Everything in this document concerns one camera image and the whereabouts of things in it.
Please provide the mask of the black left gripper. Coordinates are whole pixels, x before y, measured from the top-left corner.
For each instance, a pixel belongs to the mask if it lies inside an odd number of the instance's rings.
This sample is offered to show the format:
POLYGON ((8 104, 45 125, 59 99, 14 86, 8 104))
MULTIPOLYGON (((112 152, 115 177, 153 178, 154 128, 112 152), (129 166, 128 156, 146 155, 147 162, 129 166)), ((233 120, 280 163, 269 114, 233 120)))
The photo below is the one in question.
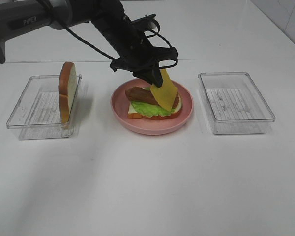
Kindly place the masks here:
POLYGON ((163 78, 159 62, 174 61, 174 64, 162 66, 162 69, 178 63, 177 50, 159 34, 157 28, 142 32, 132 25, 127 15, 116 16, 103 10, 94 13, 92 24, 119 55, 119 58, 111 61, 113 71, 131 71, 134 77, 161 87, 163 78))

